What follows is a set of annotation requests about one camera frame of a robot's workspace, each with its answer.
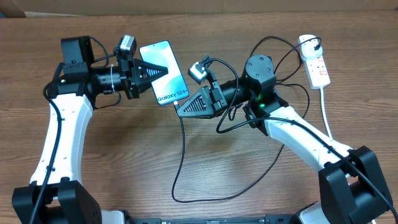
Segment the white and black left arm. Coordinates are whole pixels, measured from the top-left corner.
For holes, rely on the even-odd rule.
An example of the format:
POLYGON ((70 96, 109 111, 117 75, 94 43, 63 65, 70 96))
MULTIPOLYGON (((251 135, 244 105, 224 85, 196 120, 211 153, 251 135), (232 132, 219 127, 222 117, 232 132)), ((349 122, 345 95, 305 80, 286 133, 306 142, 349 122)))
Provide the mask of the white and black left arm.
POLYGON ((125 35, 115 47, 116 66, 99 65, 94 37, 62 39, 63 62, 43 90, 50 121, 37 168, 26 187, 12 195, 22 223, 132 223, 125 210, 103 210, 84 188, 81 160, 88 123, 100 94, 138 98, 166 67, 134 58, 136 39, 125 35))

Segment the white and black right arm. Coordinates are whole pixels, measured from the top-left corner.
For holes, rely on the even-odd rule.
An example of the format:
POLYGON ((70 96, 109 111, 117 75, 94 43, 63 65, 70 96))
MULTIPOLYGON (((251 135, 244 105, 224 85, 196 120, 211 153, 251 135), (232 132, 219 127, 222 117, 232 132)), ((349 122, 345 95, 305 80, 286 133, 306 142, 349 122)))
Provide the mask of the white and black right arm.
POLYGON ((283 100, 270 57, 253 55, 243 74, 219 84, 210 70, 212 59, 194 63, 188 74, 208 81, 177 111, 182 118, 225 118, 242 105, 246 124, 278 140, 318 174, 320 200, 292 217, 292 223, 369 223, 388 211, 393 201, 375 153, 330 139, 306 122, 283 100))

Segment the Samsung Galaxy smartphone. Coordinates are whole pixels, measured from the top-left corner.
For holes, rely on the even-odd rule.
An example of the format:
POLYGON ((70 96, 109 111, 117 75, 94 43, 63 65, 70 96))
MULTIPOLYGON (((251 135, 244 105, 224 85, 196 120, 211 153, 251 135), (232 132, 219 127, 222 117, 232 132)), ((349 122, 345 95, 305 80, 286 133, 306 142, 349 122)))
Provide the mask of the Samsung Galaxy smartphone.
POLYGON ((160 106, 189 97, 186 81, 168 40, 143 46, 139 49, 144 62, 162 67, 162 76, 151 82, 160 106))

